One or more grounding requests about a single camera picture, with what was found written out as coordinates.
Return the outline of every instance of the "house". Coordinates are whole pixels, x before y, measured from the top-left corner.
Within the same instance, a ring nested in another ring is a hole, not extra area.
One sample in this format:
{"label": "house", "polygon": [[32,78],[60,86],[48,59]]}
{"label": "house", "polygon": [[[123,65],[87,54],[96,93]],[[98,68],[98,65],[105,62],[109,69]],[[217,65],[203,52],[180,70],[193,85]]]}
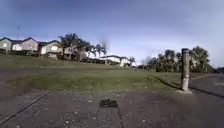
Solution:
{"label": "house", "polygon": [[19,40],[17,42],[13,42],[12,50],[13,51],[35,51],[38,52],[40,50],[40,43],[29,37],[25,40]]}
{"label": "house", "polygon": [[50,42],[39,42],[41,44],[41,55],[48,55],[49,57],[57,57],[62,52],[59,41],[53,40]]}
{"label": "house", "polygon": [[120,57],[120,56],[116,56],[116,55],[108,55],[108,56],[103,56],[103,57],[100,57],[100,58],[104,58],[104,59],[111,60],[111,61],[114,61],[116,63],[119,63],[119,65],[121,67],[125,67],[126,64],[130,64],[129,59],[125,56]]}
{"label": "house", "polygon": [[12,40],[4,37],[2,39],[0,39],[0,51],[1,53],[9,53],[12,49]]}

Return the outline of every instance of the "roof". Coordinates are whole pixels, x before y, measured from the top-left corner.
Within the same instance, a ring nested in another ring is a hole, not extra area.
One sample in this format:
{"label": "roof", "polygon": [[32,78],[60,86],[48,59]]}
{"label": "roof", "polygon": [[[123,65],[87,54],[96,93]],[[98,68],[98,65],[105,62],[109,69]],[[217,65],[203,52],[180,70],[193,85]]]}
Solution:
{"label": "roof", "polygon": [[[26,38],[26,39],[24,39],[24,40],[13,40],[13,39],[10,39],[10,38],[8,38],[8,37],[3,37],[2,39],[0,39],[0,41],[2,41],[2,40],[4,40],[4,39],[7,39],[7,40],[9,40],[9,41],[11,41],[13,44],[22,44],[23,42],[25,42],[25,41],[27,41],[27,40],[34,40],[33,38],[31,38],[31,37],[29,37],[29,38]],[[48,44],[50,44],[50,43],[53,43],[53,42],[58,42],[59,43],[59,41],[57,41],[57,40],[52,40],[52,41],[50,41],[50,42],[45,42],[45,41],[36,41],[37,43],[39,43],[39,44],[41,44],[41,45],[48,45]]]}
{"label": "roof", "polygon": [[100,58],[109,58],[109,57],[115,57],[115,58],[118,58],[118,59],[128,59],[127,57],[125,56],[117,56],[117,55],[108,55],[108,56],[102,56]]}
{"label": "roof", "polygon": [[43,45],[43,46],[46,46],[46,45],[48,45],[48,44],[50,44],[50,43],[54,43],[54,42],[56,42],[56,43],[59,43],[59,41],[57,41],[57,40],[52,40],[52,41],[49,41],[49,42],[38,42],[38,43],[40,43],[41,45]]}

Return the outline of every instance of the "bollard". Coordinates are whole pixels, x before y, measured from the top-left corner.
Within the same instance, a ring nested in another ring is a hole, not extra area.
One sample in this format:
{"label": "bollard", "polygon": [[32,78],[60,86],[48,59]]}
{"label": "bollard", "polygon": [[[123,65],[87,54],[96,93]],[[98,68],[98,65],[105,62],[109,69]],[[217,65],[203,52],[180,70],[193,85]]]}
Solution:
{"label": "bollard", "polygon": [[181,74],[181,89],[188,91],[189,82],[189,50],[187,48],[182,49],[182,74]]}

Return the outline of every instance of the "blue sky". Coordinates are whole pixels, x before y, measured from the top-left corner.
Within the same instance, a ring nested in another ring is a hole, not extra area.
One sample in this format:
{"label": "blue sky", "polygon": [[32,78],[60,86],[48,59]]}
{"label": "blue sky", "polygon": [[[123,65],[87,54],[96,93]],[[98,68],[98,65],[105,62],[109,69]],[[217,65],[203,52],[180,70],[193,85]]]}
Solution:
{"label": "blue sky", "polygon": [[75,32],[137,62],[165,49],[199,45],[224,66],[222,0],[0,0],[0,37],[48,41]]}

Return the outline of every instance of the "green lawn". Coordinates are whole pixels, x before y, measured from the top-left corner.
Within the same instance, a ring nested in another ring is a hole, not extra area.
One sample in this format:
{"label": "green lawn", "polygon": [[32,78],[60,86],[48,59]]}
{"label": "green lawn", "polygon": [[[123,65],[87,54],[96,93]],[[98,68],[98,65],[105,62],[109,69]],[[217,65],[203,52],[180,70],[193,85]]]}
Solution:
{"label": "green lawn", "polygon": [[180,83],[178,73],[153,73],[134,70],[101,70],[46,73],[7,81],[19,88],[73,91],[173,90],[161,80]]}
{"label": "green lawn", "polygon": [[0,54],[1,68],[110,68],[104,64],[78,63],[50,58]]}

